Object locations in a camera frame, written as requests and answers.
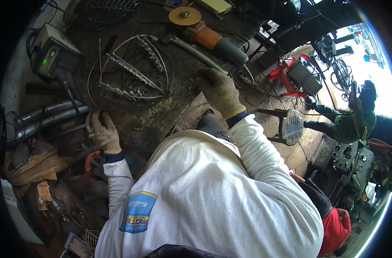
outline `angle grinder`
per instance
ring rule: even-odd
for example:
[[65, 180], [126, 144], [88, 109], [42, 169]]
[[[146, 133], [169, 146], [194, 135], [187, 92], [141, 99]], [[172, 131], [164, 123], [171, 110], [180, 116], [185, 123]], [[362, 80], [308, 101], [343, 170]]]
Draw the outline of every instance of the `angle grinder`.
[[185, 35], [193, 42], [212, 50], [237, 69], [244, 69], [253, 82], [253, 76], [246, 67], [249, 57], [222, 35], [207, 27], [201, 20], [202, 15], [191, 7], [179, 7], [169, 13], [169, 20], [177, 25], [186, 26]]

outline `dark pants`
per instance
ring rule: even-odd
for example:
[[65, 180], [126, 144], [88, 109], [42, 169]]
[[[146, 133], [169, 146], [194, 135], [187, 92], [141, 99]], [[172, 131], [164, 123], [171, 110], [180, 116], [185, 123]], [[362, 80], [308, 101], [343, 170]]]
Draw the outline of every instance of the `dark pants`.
[[[332, 123], [335, 123], [335, 118], [337, 114], [340, 114], [338, 111], [333, 110], [332, 108], [320, 104], [310, 105], [310, 108], [320, 113], [329, 119]], [[335, 139], [333, 136], [333, 125], [326, 122], [315, 122], [315, 121], [306, 121], [303, 123], [303, 127], [311, 128], [312, 130], [319, 131], [325, 133], [327, 136]]]
[[235, 142], [230, 139], [226, 130], [223, 128], [223, 126], [214, 114], [204, 113], [199, 123], [197, 124], [196, 130], [206, 132], [216, 138], [220, 138], [232, 144], [235, 144]]
[[305, 183], [299, 182], [299, 186], [305, 191], [309, 199], [311, 199], [321, 218], [324, 219], [333, 209], [329, 198], [310, 178], [306, 179]]

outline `gloved hand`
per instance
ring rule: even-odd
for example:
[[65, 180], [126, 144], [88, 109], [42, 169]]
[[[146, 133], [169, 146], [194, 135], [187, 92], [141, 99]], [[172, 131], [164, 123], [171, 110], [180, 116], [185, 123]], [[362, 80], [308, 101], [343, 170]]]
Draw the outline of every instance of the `gloved hand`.
[[239, 91], [232, 78], [215, 69], [200, 69], [199, 76], [196, 83], [206, 100], [225, 120], [246, 110], [239, 101]]
[[101, 120], [105, 125], [102, 126], [99, 121], [99, 115], [100, 110], [90, 111], [87, 115], [86, 130], [89, 138], [92, 138], [93, 142], [103, 149], [104, 154], [120, 153], [121, 147], [116, 126], [107, 113], [101, 114]]

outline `worker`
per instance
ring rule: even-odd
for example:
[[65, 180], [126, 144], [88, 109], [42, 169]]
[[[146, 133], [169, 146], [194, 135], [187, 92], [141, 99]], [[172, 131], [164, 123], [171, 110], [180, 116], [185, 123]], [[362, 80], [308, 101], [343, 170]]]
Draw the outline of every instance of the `worker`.
[[290, 175], [307, 193], [322, 218], [323, 240], [318, 256], [332, 252], [337, 257], [343, 255], [347, 250], [347, 245], [344, 242], [351, 232], [351, 221], [348, 211], [334, 208], [329, 198], [317, 187], [311, 178], [305, 180], [295, 173], [290, 173]]
[[[109, 220], [95, 257], [316, 257], [323, 238], [317, 208], [240, 103], [233, 80], [213, 69], [199, 74], [200, 89], [236, 144], [212, 128], [214, 135], [176, 132], [136, 183], [109, 115], [100, 116], [104, 126], [100, 111], [87, 116], [109, 178]], [[212, 115], [208, 110], [204, 120]]]
[[349, 103], [349, 108], [353, 111], [350, 114], [341, 114], [330, 107], [314, 102], [308, 96], [305, 99], [307, 106], [325, 116], [334, 124], [304, 121], [303, 127], [323, 132], [339, 143], [365, 141], [376, 124], [375, 100], [376, 90], [370, 80], [364, 82], [359, 97]]

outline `cardboard box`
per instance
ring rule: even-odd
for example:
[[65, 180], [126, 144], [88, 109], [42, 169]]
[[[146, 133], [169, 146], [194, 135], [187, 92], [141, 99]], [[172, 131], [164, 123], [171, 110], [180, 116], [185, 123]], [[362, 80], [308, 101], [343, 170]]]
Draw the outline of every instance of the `cardboard box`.
[[37, 207], [38, 210], [47, 210], [47, 202], [53, 201], [47, 181], [43, 181], [37, 185]]

